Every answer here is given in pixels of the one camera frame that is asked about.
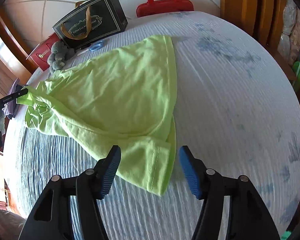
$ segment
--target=stuffed toy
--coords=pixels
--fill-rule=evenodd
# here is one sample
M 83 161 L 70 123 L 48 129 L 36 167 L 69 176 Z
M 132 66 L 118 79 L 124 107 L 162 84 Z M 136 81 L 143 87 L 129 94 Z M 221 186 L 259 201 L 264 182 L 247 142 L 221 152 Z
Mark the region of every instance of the stuffed toy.
M 56 41 L 51 47 L 51 54 L 47 63 L 50 65 L 50 73 L 60 70 L 66 64 L 65 61 L 74 55 L 74 49 L 68 49 L 63 41 Z

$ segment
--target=blue gripper pad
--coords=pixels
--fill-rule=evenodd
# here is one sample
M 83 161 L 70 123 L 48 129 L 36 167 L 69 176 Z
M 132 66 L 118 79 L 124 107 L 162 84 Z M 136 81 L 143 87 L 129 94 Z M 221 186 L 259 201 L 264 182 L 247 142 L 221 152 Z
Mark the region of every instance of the blue gripper pad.
M 197 199 L 203 199 L 202 184 L 204 182 L 205 170 L 203 162 L 193 157 L 187 146 L 182 146 L 179 150 L 179 160 L 183 173 L 188 181 L 191 193 Z

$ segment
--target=white bedspread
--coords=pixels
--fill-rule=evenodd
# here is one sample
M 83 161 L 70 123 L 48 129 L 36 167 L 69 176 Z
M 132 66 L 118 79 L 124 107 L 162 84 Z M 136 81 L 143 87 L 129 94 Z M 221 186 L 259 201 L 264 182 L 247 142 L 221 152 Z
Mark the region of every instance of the white bedspread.
M 101 50 L 75 57 L 66 67 L 152 34 L 173 38 L 177 149 L 188 145 L 223 176 L 246 174 L 282 234 L 300 200 L 300 106 L 280 67 L 253 38 L 202 12 L 160 14 L 129 21 Z M 25 129 L 24 110 L 9 123 L 4 156 L 9 188 L 27 216 L 52 175 L 76 176 L 96 161 L 71 138 Z M 176 157 L 163 197 L 116 176 L 98 205 L 110 239 L 176 240 L 191 239 L 202 201 L 191 195 Z M 219 239 L 225 237 L 228 209 L 225 198 Z M 72 217 L 75 238 L 81 239 L 74 198 Z

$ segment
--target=purple cloth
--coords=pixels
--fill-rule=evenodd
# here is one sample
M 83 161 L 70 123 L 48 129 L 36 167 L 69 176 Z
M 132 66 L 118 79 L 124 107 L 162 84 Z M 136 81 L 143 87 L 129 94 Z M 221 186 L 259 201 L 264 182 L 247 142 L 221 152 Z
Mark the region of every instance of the purple cloth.
M 19 84 L 19 82 L 20 82 L 20 79 L 17 78 L 17 80 L 13 83 L 12 87 L 10 88 L 8 95 L 10 95 L 16 91 L 17 85 Z M 15 109 L 17 108 L 15 101 L 16 100 L 12 100 L 4 105 L 4 109 L 3 109 L 4 115 L 9 115 L 9 114 L 12 114 L 12 116 L 13 116 L 13 114 L 15 115 Z

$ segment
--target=red case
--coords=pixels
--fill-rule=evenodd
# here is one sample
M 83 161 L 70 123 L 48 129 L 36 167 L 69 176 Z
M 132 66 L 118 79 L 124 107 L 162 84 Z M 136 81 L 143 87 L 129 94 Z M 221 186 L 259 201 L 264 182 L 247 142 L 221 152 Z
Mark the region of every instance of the red case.
M 60 41 L 60 39 L 53 33 L 45 41 L 41 42 L 30 54 L 30 57 L 43 71 L 49 68 L 47 60 L 51 54 L 51 47 L 56 41 Z
M 137 17 L 158 13 L 193 11 L 193 4 L 189 0 L 148 0 L 137 7 Z

